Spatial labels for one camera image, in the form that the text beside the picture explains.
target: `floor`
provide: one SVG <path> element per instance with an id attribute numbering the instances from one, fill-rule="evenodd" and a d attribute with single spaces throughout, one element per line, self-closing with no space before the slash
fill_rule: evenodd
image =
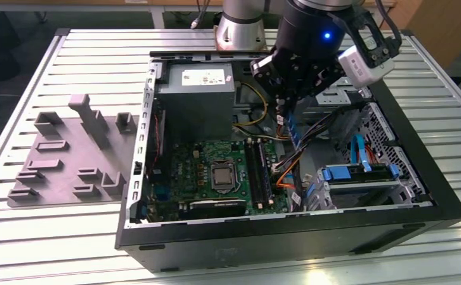
<path id="1" fill-rule="evenodd" d="M 50 12 L 45 24 L 38 24 L 37 18 L 31 12 L 7 12 L 6 15 L 22 41 L 22 44 L 13 50 L 13 55 L 21 65 L 21 72 L 14 78 L 0 82 L 0 95 L 6 95 L 0 96 L 0 133 L 6 124 L 18 98 L 26 88 L 57 28 L 153 28 L 150 15 L 142 12 Z M 166 29 L 185 29 L 190 25 L 195 13 L 193 12 L 189 15 L 165 13 L 163 17 Z M 211 28 L 211 18 L 211 14 L 207 14 L 199 24 L 202 29 Z M 275 16 L 267 16 L 265 18 L 266 29 L 275 28 L 277 22 L 278 18 Z M 447 69 L 447 73 L 450 76 L 461 77 L 461 55 Z"/>

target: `ram slot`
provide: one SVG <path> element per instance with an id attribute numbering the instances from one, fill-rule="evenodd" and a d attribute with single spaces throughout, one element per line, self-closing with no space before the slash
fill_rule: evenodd
<path id="1" fill-rule="evenodd" d="M 254 143 L 254 149 L 255 149 L 255 158 L 257 160 L 257 169 L 258 169 L 258 175 L 259 175 L 259 181 L 261 181 L 261 194 L 262 194 L 262 200 L 266 204 L 273 203 L 273 190 L 270 189 L 270 178 L 269 178 L 269 168 L 267 168 L 267 162 L 265 159 L 265 150 L 263 150 L 263 144 L 261 140 L 257 140 Z"/>
<path id="2" fill-rule="evenodd" d="M 263 200 L 261 194 L 261 182 L 258 176 L 257 162 L 254 159 L 253 142 L 250 140 L 245 141 L 245 158 L 251 203 L 257 206 L 257 208 L 262 208 Z"/>

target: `yellow wire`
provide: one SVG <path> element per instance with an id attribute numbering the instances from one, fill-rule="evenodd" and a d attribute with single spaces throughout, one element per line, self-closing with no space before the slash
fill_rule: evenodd
<path id="1" fill-rule="evenodd" d="M 267 103 L 265 102 L 265 98 L 263 98 L 262 94 L 258 92 L 257 89 L 254 89 L 254 87 L 251 85 L 249 85 L 246 82 L 241 82 L 241 85 L 245 85 L 245 86 L 247 86 L 247 88 L 251 89 L 251 91 L 257 94 L 258 98 L 261 98 L 261 101 L 262 101 L 262 104 L 263 104 L 263 114 L 262 114 L 262 116 L 257 120 L 246 122 L 246 123 L 233 123 L 231 124 L 234 126 L 249 126 L 249 125 L 253 125 L 253 124 L 255 124 L 255 123 L 258 123 L 259 121 L 263 120 L 263 118 L 265 118 L 265 116 L 267 114 Z"/>

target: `wooden cabinet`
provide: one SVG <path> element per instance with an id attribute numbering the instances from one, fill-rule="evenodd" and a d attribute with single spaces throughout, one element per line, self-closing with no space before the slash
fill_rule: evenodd
<path id="1" fill-rule="evenodd" d="M 461 52 L 461 0 L 397 0 L 389 16 L 446 68 Z"/>

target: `connector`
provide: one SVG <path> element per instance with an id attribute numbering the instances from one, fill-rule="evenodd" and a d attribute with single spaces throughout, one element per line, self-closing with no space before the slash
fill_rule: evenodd
<path id="1" fill-rule="evenodd" d="M 198 18 L 195 18 L 194 20 L 193 20 L 193 22 L 191 22 L 191 24 L 190 24 L 190 29 L 195 29 L 197 28 L 197 26 L 198 26 Z"/>

